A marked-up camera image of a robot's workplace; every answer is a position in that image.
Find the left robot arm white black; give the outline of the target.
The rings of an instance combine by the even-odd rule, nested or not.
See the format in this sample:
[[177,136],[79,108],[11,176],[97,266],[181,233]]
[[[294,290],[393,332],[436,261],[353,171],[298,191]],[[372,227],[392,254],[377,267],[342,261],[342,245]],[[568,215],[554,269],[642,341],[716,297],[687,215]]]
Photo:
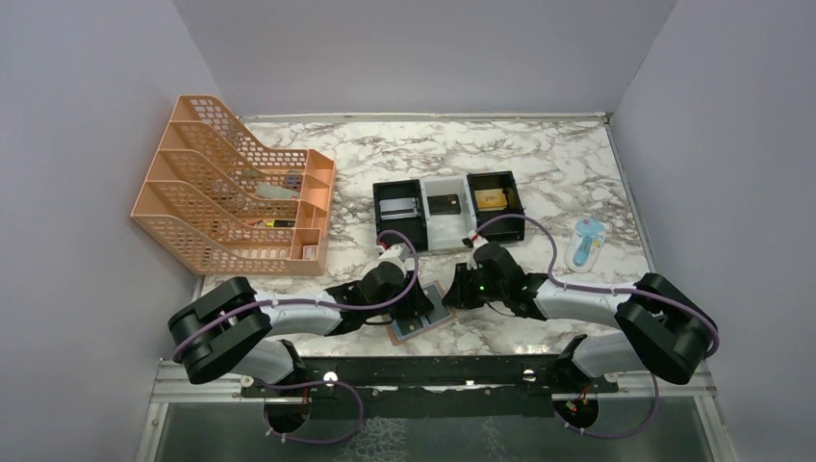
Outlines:
[[185,368],[190,383],[238,373],[272,385],[294,384],[305,372],[287,336],[340,336],[377,316],[397,321],[434,308],[416,271],[387,260],[316,295],[258,295],[247,278],[232,277],[168,320],[175,343],[171,359]]

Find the black magnetic stripe card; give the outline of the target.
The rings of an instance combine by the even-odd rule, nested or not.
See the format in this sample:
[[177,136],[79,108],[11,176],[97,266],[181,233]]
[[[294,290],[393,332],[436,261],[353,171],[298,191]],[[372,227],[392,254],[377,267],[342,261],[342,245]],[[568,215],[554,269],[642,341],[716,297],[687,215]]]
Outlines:
[[428,300],[432,303],[431,310],[424,315],[428,324],[436,324],[447,319],[450,312],[443,304],[439,287],[436,284],[428,284],[423,287],[423,291]]

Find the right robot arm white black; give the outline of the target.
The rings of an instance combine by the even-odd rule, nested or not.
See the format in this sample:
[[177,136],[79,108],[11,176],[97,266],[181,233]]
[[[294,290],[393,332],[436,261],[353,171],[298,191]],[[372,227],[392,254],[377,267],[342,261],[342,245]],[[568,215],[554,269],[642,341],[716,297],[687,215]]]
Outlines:
[[495,302],[518,318],[614,328],[612,334],[571,344],[562,356],[571,380],[648,371],[683,385],[719,339],[716,323],[660,274],[606,287],[557,283],[543,272],[525,271],[504,247],[486,244],[455,267],[443,303],[475,309]]

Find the brown leather card holder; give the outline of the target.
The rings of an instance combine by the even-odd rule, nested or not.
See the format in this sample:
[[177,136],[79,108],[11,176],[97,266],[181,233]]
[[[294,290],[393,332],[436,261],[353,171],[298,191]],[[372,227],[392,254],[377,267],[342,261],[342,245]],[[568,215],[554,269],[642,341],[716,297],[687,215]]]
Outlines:
[[431,311],[418,317],[391,322],[387,326],[387,332],[393,345],[404,344],[456,319],[456,313],[443,304],[442,287],[438,281],[424,284],[422,290],[425,297],[432,303]]

